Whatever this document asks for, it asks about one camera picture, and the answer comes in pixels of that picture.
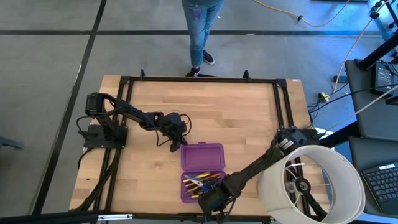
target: black keyboard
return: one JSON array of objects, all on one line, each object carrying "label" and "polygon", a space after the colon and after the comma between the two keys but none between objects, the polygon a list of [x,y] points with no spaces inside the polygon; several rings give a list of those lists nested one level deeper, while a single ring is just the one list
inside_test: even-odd
[{"label": "black keyboard", "polygon": [[383,213],[398,215],[398,162],[364,170],[362,176]]}]

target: wooden tabletop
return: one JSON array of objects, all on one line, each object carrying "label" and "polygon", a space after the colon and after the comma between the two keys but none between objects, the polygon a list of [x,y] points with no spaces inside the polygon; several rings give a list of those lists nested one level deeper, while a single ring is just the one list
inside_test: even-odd
[{"label": "wooden tabletop", "polygon": [[[100,92],[116,96],[119,80],[120,76],[104,76]],[[310,125],[310,119],[301,81],[287,80],[287,85],[294,123],[305,128]],[[263,155],[278,128],[271,84],[139,81],[134,82],[130,103],[144,112],[188,114],[192,119],[192,131],[187,141],[190,144],[222,143],[226,173],[239,171]],[[129,133],[121,153],[112,212],[202,213],[197,203],[181,202],[180,150],[171,153],[169,144],[156,147],[155,132],[145,131],[133,121],[127,121],[127,125]],[[83,158],[70,208],[79,206],[95,187],[103,155],[104,149],[97,149]],[[320,168],[303,166],[303,172],[312,184],[324,183]],[[106,185],[101,208],[107,189]],[[325,186],[312,189],[315,199],[328,211]],[[232,215],[267,215],[257,196],[256,177],[246,184]]]}]

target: lampshade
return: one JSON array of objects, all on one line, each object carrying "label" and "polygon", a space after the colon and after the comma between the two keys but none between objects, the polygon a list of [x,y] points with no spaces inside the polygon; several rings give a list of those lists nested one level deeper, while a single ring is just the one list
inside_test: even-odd
[{"label": "lampshade", "polygon": [[319,164],[331,182],[334,200],[331,210],[321,223],[349,223],[363,212],[364,187],[353,165],[342,155],[327,147],[303,146],[259,174],[257,191],[270,216],[282,224],[320,223],[296,208],[285,189],[286,162],[300,156],[307,156]]}]

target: black shoe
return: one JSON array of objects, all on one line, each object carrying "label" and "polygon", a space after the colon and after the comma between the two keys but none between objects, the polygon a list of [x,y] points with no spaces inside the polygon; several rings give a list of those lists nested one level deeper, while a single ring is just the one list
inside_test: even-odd
[{"label": "black shoe", "polygon": [[191,68],[191,70],[186,74],[186,77],[195,77],[199,74],[200,68]]},{"label": "black shoe", "polygon": [[207,62],[209,65],[214,65],[215,62],[214,58],[209,53],[207,53],[206,50],[203,50],[203,60]]}]

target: gray floor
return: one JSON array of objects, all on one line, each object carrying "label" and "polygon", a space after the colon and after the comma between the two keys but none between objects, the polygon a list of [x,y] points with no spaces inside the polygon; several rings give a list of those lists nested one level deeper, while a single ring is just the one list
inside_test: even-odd
[{"label": "gray floor", "polygon": [[[327,21],[342,4],[270,0],[268,4]],[[100,0],[3,0],[0,30],[91,30]],[[226,0],[214,30],[361,31],[369,20],[367,4],[350,4],[330,25],[316,29],[250,0]],[[180,0],[110,0],[100,30],[186,30]],[[374,23],[368,30],[377,30]],[[78,73],[88,36],[0,35],[0,136],[25,143],[22,151],[0,151],[0,217],[25,215],[49,156],[62,113]],[[298,78],[307,103],[332,91],[356,37],[212,35],[207,50],[216,60],[202,73],[241,77]],[[383,43],[363,37],[349,58],[361,58]],[[84,113],[85,96],[98,91],[103,75],[183,76],[190,68],[186,35],[97,36],[44,212],[68,209],[81,155],[82,138],[75,120]],[[336,95],[349,92],[346,88]],[[353,112],[349,97],[321,110],[315,125],[327,129]]]}]

